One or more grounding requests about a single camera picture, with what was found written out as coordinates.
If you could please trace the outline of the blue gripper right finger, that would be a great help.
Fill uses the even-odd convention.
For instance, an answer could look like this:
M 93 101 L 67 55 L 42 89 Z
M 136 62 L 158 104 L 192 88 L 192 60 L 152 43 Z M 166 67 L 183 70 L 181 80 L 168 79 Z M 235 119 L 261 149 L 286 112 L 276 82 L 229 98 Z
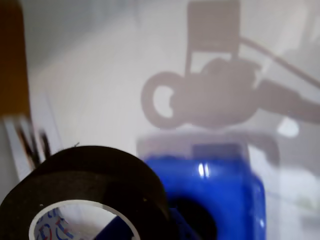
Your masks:
M 170 208 L 171 225 L 174 230 L 175 240 L 198 240 L 199 236 L 187 223 L 176 208 Z

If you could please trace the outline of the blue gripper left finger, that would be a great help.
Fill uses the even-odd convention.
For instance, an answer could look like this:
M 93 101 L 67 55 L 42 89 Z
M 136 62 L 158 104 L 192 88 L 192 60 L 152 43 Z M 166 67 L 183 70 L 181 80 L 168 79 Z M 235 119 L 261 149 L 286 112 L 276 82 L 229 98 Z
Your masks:
M 127 223 L 119 216 L 116 216 L 94 239 L 131 240 L 133 237 L 134 234 Z

